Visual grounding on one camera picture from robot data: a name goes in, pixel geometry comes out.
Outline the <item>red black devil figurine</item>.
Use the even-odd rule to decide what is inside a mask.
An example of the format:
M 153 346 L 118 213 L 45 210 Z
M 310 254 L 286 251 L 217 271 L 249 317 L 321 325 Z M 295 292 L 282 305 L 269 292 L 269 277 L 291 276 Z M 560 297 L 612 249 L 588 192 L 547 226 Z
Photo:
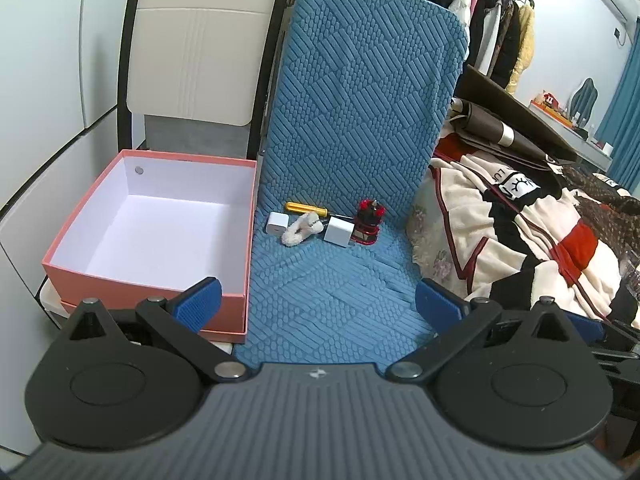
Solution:
M 352 240 L 361 245 L 373 245 L 378 240 L 385 211 L 377 200 L 362 200 L 354 217 Z

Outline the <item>white charger cube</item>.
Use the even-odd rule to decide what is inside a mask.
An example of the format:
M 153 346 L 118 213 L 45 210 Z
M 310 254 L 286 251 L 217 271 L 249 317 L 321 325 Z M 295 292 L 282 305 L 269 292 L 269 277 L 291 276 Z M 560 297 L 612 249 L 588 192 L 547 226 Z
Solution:
M 265 225 L 265 232 L 269 235 L 281 236 L 287 229 L 288 215 L 283 212 L 271 211 Z
M 347 247 L 355 225 L 351 221 L 331 217 L 324 230 L 323 240 L 338 247 Z

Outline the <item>white fluffy scrunchie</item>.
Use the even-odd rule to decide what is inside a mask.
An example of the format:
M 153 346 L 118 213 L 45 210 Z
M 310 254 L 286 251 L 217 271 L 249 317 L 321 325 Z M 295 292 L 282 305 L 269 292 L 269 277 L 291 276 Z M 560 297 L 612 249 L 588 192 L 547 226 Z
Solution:
M 286 247 L 294 247 L 322 231 L 323 224 L 319 215 L 316 212 L 306 212 L 283 232 L 281 243 Z

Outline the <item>yellow handled screwdriver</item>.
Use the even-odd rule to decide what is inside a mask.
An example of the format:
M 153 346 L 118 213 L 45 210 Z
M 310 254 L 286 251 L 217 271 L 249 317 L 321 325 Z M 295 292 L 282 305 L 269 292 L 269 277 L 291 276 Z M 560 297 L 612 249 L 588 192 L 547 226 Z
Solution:
M 321 219 L 337 218 L 345 221 L 352 220 L 352 216 L 345 216 L 344 214 L 336 214 L 335 212 L 331 212 L 329 211 L 329 209 L 326 209 L 323 207 L 295 203 L 295 202 L 286 202 L 284 205 L 284 209 L 287 212 L 292 212 L 293 214 L 306 214 L 307 212 L 314 212 L 315 214 L 318 214 L 318 217 Z

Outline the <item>floral lace cloth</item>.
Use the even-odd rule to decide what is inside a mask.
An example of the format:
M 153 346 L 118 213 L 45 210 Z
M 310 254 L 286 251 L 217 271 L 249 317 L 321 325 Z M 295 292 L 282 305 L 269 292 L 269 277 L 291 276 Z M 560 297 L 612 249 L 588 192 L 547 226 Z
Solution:
M 444 217 L 439 209 L 433 178 L 427 174 L 411 206 L 406 233 L 412 246 L 412 262 L 422 278 L 430 278 L 457 296 L 465 298 L 465 280 L 458 277 L 449 248 Z

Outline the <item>pink cardboard box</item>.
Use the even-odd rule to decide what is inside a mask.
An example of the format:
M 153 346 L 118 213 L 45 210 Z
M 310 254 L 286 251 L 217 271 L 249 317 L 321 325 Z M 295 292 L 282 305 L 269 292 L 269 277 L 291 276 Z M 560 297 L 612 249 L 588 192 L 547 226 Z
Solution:
M 96 297 L 128 309 L 178 296 L 203 278 L 222 298 L 201 334 L 242 344 L 248 332 L 254 160 L 123 150 L 81 199 L 42 260 L 66 311 Z

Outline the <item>cream red black blanket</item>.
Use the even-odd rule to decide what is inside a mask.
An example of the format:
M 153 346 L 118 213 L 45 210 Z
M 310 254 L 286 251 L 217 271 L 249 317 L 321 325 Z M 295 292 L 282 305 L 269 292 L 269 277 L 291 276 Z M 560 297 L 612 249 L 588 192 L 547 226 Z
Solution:
M 557 171 L 535 172 L 441 138 L 428 167 L 434 210 L 465 299 L 528 310 L 551 296 L 570 313 L 639 325 L 639 303 L 620 272 L 623 253 L 585 216 L 593 200 Z

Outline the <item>dark brown bag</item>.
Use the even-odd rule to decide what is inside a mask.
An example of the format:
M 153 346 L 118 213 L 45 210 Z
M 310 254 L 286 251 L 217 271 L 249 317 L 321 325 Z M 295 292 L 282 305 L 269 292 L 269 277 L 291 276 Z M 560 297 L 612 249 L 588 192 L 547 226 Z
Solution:
M 476 68 L 464 66 L 448 122 L 466 144 L 538 170 L 578 161 L 574 148 Z

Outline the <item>blue curtain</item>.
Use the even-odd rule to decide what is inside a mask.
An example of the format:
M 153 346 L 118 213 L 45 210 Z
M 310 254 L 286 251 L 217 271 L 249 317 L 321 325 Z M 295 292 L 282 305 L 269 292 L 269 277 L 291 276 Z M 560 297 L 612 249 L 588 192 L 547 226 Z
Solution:
M 608 175 L 628 191 L 633 191 L 639 183 L 639 62 L 639 35 L 636 35 L 620 82 L 597 131 L 597 138 L 613 147 Z

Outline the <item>desk with clutter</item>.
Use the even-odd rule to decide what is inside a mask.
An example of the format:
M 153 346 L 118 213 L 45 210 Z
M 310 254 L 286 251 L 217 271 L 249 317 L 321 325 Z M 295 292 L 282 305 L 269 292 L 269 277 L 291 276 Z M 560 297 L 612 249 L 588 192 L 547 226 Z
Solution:
M 594 137 L 590 122 L 598 90 L 592 78 L 586 78 L 575 90 L 567 106 L 550 92 L 541 92 L 529 102 L 529 109 L 546 122 L 590 166 L 607 172 L 612 164 L 611 150 L 602 148 Z

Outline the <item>blue textured chair cover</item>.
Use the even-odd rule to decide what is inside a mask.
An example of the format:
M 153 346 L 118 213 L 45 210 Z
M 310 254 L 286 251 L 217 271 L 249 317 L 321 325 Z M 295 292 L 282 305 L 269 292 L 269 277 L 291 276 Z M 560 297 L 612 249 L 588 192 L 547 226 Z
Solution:
M 235 356 L 386 367 L 432 336 L 416 310 L 405 226 L 466 55 L 464 29 L 427 0 L 295 0 L 262 159 L 248 333 Z M 372 245 L 265 231 L 288 202 L 385 212 Z

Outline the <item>beige chair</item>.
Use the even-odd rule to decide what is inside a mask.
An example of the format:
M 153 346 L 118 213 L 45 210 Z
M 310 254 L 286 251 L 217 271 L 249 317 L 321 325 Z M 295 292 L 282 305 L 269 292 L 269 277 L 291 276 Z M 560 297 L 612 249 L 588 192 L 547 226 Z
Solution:
M 257 159 L 288 0 L 127 0 L 117 142 Z

